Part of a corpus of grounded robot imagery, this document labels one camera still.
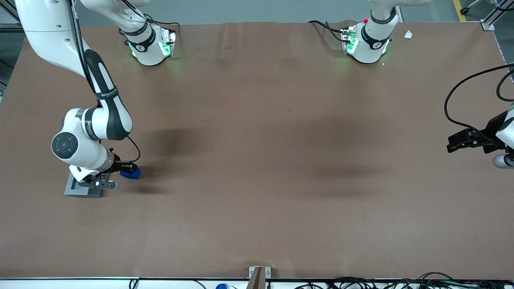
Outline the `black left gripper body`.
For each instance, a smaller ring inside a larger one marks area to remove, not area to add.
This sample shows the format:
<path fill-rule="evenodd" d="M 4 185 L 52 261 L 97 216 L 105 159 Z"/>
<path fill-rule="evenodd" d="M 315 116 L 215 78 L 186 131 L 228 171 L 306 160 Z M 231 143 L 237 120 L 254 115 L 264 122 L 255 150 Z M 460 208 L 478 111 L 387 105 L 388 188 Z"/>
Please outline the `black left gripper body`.
<path fill-rule="evenodd" d="M 498 120 L 488 121 L 485 128 L 479 132 L 477 130 L 467 128 L 467 146 L 470 148 L 481 147 L 485 154 L 499 150 L 499 139 L 496 137 L 496 132 L 498 129 Z"/>

